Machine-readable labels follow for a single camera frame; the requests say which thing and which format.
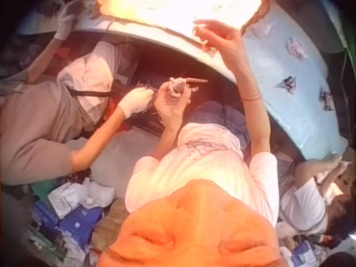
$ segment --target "bright light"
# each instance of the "bright light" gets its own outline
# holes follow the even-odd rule
[[[262,0],[97,0],[103,14],[190,35],[193,20],[216,19],[240,29]]]

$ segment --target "white glove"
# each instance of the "white glove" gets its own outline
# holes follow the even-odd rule
[[[147,108],[147,105],[154,96],[154,92],[151,89],[143,87],[132,89],[124,98],[120,101],[118,106],[121,107],[126,118],[129,118],[133,113],[139,113]]]
[[[74,0],[65,5],[58,16],[58,29],[55,39],[66,40],[72,31],[77,15],[84,9],[83,0]]]

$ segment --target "white t-shirt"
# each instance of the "white t-shirt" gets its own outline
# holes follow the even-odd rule
[[[127,210],[134,212],[195,179],[216,183],[275,226],[279,209],[275,156],[258,153],[249,169],[243,161],[239,139],[225,127],[212,123],[187,124],[179,134],[177,148],[161,161],[143,157],[137,162],[126,191]]]
[[[308,233],[317,234],[323,233],[327,228],[325,202],[313,178],[299,189],[292,186],[281,197],[280,207],[280,217],[286,223],[293,223],[300,231],[313,228]]]

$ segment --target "sleeve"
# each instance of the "sleeve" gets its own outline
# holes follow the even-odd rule
[[[307,225],[319,223],[325,214],[325,202],[321,196],[314,179],[310,179],[301,188],[297,189],[294,196],[299,204],[300,213]]]
[[[251,159],[249,169],[256,186],[265,195],[275,225],[279,211],[277,159],[269,152],[258,153]]]
[[[53,179],[72,172],[72,152],[64,144],[39,139],[19,151],[5,170],[3,182],[8,185],[30,184]]]
[[[28,81],[27,70],[0,80],[0,96],[20,92],[24,83]]]
[[[154,157],[143,157],[136,163],[125,193],[126,209],[132,213],[151,200],[150,178],[159,165]]]

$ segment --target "eyebrow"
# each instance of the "eyebrow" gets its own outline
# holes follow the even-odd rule
[[[123,263],[123,264],[131,264],[131,265],[136,265],[136,266],[143,266],[144,262],[139,259],[139,258],[126,258],[124,256],[121,256],[119,253],[113,251],[112,249],[108,248],[106,250],[107,254],[118,261],[118,263]]]

